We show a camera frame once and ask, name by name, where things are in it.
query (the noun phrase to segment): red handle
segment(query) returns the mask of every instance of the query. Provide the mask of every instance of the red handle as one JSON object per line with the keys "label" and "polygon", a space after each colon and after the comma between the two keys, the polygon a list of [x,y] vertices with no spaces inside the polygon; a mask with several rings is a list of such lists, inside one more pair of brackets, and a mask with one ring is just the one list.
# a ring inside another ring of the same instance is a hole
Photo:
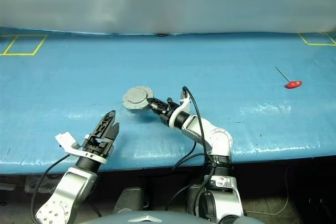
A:
{"label": "red handle", "polygon": [[302,85],[302,81],[290,81],[286,84],[287,89],[294,89]]}

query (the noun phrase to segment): gray round object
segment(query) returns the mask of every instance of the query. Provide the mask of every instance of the gray round object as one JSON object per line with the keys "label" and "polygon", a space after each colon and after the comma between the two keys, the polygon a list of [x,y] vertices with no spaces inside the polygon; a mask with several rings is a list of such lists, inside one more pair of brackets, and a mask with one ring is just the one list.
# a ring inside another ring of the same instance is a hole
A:
{"label": "gray round object", "polygon": [[145,86],[130,89],[124,95],[122,103],[131,112],[139,112],[149,108],[147,98],[153,98],[153,91]]}

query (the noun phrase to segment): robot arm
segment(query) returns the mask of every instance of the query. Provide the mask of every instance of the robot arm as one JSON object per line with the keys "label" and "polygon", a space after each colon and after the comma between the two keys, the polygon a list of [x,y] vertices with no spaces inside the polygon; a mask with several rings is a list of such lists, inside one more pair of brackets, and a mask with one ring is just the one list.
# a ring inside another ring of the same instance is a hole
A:
{"label": "robot arm", "polygon": [[119,124],[114,124],[115,111],[107,113],[94,132],[86,135],[82,147],[69,132],[55,138],[64,150],[78,161],[68,169],[49,200],[36,213],[39,223],[73,223],[79,204],[89,195],[99,167],[107,162],[113,150],[113,142],[119,133]]}
{"label": "robot arm", "polygon": [[[181,93],[180,105],[171,98],[167,99],[167,103],[156,98],[149,98],[147,101],[165,125],[180,129],[185,136],[202,144],[198,117],[189,114],[190,96],[187,92]],[[212,174],[204,176],[204,180],[211,177],[205,185],[206,191],[199,197],[198,215],[213,223],[232,223],[244,215],[231,164],[233,140],[225,129],[214,126],[204,118],[201,120],[209,156],[209,163],[206,165],[214,170]]]}

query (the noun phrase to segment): metal rod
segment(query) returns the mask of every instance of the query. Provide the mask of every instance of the metal rod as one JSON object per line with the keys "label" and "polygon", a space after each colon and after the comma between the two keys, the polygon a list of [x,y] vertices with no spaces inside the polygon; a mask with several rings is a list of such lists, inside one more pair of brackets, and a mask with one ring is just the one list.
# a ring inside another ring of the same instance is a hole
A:
{"label": "metal rod", "polygon": [[279,73],[288,81],[288,82],[290,82],[290,80],[289,80],[289,78],[287,77],[287,76],[285,76],[285,74],[284,73],[282,73],[277,67],[275,67],[278,71],[279,71]]}

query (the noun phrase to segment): white wall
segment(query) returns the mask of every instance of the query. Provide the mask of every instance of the white wall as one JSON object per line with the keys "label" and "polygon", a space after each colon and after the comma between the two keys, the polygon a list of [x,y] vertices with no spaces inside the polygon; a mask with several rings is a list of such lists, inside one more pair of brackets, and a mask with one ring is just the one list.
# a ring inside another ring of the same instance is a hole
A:
{"label": "white wall", "polygon": [[336,0],[0,0],[0,26],[95,33],[313,32]]}

